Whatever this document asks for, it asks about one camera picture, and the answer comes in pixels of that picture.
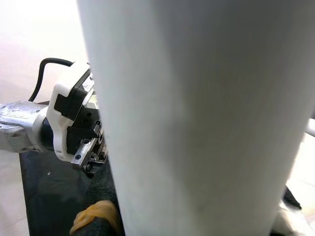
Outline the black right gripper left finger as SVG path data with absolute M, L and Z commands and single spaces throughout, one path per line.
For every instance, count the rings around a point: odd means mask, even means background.
M 77 213 L 71 236 L 123 236 L 125 234 L 117 199 L 110 161 L 97 171 L 91 180 Z

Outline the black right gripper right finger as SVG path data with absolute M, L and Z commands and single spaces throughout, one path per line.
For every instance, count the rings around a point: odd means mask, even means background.
M 302 210 L 302 207 L 287 186 L 285 186 L 284 194 L 280 203 L 283 206 L 279 206 L 280 208 L 270 235 L 292 236 L 294 233 L 292 221 L 288 219 L 286 213 L 299 213 Z

